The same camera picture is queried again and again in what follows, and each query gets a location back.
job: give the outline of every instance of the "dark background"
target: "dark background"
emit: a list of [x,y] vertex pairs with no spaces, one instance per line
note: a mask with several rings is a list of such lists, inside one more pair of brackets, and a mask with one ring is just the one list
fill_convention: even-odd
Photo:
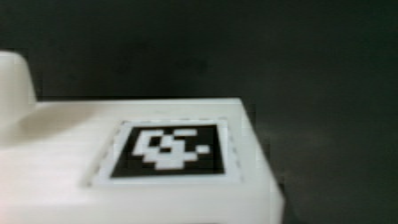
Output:
[[284,223],[398,223],[398,1],[0,0],[40,100],[241,97]]

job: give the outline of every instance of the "white square pattern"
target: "white square pattern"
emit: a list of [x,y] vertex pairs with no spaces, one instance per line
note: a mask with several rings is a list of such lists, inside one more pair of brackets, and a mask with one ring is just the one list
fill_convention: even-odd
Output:
[[94,186],[241,181],[227,121],[124,121]]

